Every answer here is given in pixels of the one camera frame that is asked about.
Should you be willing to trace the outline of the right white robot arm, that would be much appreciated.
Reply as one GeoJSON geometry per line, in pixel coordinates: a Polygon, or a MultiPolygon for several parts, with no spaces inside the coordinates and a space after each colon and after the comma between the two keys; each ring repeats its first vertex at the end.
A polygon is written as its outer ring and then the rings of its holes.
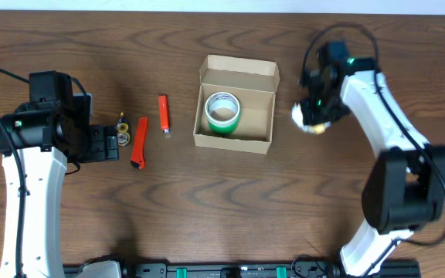
{"type": "Polygon", "coordinates": [[[326,42],[317,60],[317,70],[302,72],[308,96],[293,106],[291,117],[302,131],[320,134],[351,114],[365,133],[375,164],[362,191],[364,219],[330,273],[371,277],[400,243],[440,219],[445,146],[432,145],[411,124],[375,58],[356,58],[344,42],[326,42]]]}

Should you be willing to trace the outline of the cardboard box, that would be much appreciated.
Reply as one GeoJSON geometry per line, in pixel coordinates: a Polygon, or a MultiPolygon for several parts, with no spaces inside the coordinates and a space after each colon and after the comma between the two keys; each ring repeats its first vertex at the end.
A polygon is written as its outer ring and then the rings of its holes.
{"type": "Polygon", "coordinates": [[[231,56],[208,55],[199,71],[199,99],[193,128],[197,147],[266,154],[273,139],[273,118],[280,82],[277,63],[231,56]],[[233,94],[241,116],[231,134],[212,132],[204,111],[217,92],[233,94]]]}

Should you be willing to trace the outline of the green tape roll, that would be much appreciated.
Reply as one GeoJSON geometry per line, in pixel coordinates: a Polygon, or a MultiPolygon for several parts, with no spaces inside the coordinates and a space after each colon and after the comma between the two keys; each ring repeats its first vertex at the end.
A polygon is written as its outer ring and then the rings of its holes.
{"type": "Polygon", "coordinates": [[[233,94],[228,92],[212,94],[205,103],[204,111],[212,132],[227,135],[237,129],[241,106],[233,94]]]}

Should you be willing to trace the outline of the yellow sticky note pad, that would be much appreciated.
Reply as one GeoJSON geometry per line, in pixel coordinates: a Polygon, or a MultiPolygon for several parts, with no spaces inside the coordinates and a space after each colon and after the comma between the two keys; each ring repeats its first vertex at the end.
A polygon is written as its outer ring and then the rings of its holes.
{"type": "Polygon", "coordinates": [[[330,122],[325,122],[322,124],[315,125],[305,125],[304,124],[304,115],[301,111],[301,105],[299,103],[295,103],[291,109],[291,118],[293,122],[305,133],[309,134],[323,134],[330,126],[330,122]]]}

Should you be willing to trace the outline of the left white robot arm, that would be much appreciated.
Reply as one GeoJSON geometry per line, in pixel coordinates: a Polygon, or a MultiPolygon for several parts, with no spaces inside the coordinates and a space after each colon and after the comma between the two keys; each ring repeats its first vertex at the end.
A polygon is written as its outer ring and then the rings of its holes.
{"type": "Polygon", "coordinates": [[[115,161],[114,126],[92,124],[93,98],[65,73],[28,78],[29,101],[0,123],[6,183],[0,277],[63,277],[61,196],[69,164],[115,161]]]}

